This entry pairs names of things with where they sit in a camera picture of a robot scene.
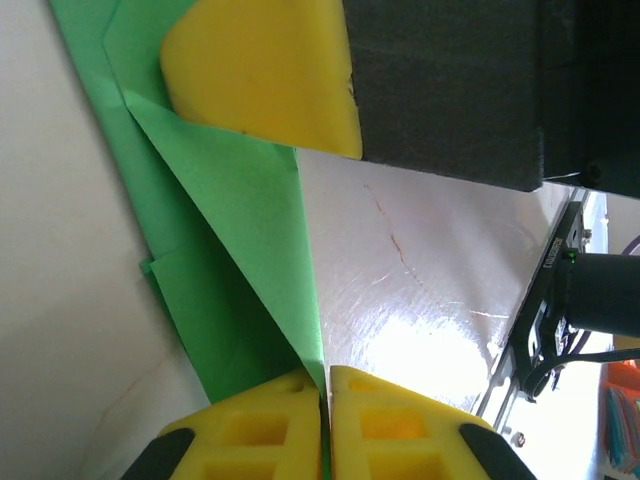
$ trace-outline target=yellow plastic block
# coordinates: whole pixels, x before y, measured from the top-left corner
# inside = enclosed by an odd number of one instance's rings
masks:
[[[161,432],[195,438],[171,480],[319,480],[316,386],[294,372],[217,403]]]
[[[481,419],[349,367],[332,367],[334,480],[490,480],[458,428]]]
[[[362,156],[341,0],[200,0],[160,62],[187,121]]]

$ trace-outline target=white table surface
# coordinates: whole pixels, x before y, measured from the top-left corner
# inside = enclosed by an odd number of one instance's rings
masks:
[[[44,1],[3,2],[0,92],[0,478],[118,478],[206,399]],[[470,410],[569,190],[300,169],[327,365]]]

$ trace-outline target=folded green paper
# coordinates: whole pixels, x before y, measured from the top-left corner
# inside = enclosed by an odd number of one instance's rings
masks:
[[[324,392],[293,149],[171,111],[158,52],[192,3],[52,0],[151,250],[147,273],[210,400],[300,363]]]

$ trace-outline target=black cable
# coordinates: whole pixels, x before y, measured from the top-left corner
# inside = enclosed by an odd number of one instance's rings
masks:
[[[542,382],[547,378],[552,370],[558,368],[560,365],[566,365],[572,362],[614,363],[639,359],[640,348],[602,353],[570,353],[568,355],[561,355],[559,357],[550,358],[549,360],[544,360],[538,364],[527,377],[522,390],[531,398],[537,397],[540,393],[538,389]]]

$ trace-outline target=green paper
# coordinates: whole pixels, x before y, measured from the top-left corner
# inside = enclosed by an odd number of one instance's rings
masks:
[[[149,266],[209,398],[300,361],[324,393],[293,150],[187,124],[169,109],[159,42],[192,3],[52,0],[153,255]]]

